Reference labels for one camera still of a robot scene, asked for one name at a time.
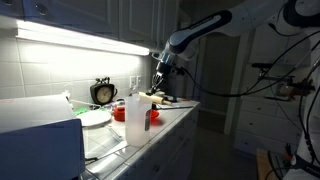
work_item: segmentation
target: cup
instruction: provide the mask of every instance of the cup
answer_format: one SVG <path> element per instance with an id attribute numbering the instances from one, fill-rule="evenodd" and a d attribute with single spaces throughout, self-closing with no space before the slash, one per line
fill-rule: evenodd
<path id="1" fill-rule="evenodd" d="M 149 139 L 152 101 L 148 97 L 133 94 L 125 99 L 125 136 L 131 146 L 142 146 Z"/>

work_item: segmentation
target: black clock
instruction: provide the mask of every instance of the black clock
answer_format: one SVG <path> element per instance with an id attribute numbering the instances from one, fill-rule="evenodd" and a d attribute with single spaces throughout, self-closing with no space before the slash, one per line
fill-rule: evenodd
<path id="1" fill-rule="evenodd" d="M 105 105 L 112 101 L 118 90 L 109 84 L 110 78 L 96 78 L 96 84 L 90 87 L 91 98 L 95 104 Z"/>

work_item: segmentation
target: white plate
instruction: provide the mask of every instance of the white plate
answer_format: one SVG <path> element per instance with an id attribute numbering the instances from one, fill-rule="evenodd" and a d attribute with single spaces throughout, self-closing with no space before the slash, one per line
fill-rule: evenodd
<path id="1" fill-rule="evenodd" d="M 93 126 L 107 122 L 111 119 L 111 114 L 106 111 L 89 111 L 77 116 L 81 119 L 82 126 Z"/>

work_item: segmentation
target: under-cabinet light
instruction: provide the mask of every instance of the under-cabinet light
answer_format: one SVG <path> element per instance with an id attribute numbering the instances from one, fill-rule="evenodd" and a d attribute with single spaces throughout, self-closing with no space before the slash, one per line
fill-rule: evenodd
<path id="1" fill-rule="evenodd" d="M 32 22 L 19 21 L 16 37 L 118 53 L 149 54 L 149 49 L 141 46 Z"/>

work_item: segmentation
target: green object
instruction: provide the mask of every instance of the green object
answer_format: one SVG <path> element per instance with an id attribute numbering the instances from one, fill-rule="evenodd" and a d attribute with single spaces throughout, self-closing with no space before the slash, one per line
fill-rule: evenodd
<path id="1" fill-rule="evenodd" d="M 75 115 L 79 115 L 79 114 L 82 114 L 82 113 L 85 113 L 87 112 L 88 109 L 87 108 L 81 108 L 81 109 L 78 109 L 74 112 Z"/>

